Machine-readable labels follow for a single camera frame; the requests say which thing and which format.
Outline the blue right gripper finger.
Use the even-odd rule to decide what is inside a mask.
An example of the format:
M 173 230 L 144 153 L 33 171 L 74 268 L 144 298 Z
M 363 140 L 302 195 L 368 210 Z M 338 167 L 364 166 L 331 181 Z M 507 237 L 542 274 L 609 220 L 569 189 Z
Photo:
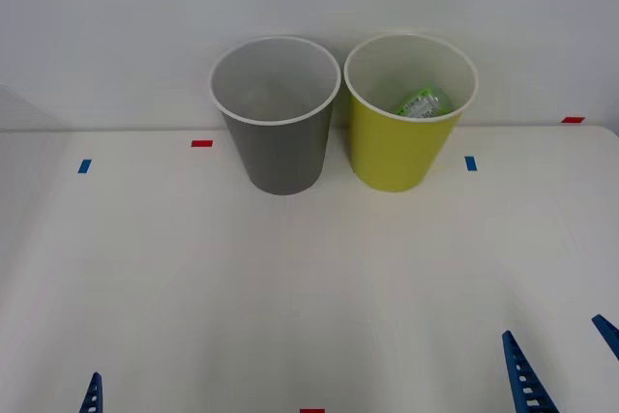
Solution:
M 502 342 L 516 413 L 558 413 L 511 331 L 503 333 Z
M 619 330 L 600 314 L 594 316 L 592 322 L 612 353 L 619 359 Z

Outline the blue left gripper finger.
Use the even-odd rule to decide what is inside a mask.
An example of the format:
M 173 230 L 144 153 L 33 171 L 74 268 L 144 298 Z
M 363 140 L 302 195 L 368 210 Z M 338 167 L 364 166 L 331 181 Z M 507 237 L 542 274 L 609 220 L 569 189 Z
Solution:
M 96 371 L 91 377 L 79 413 L 103 413 L 103 379 Z

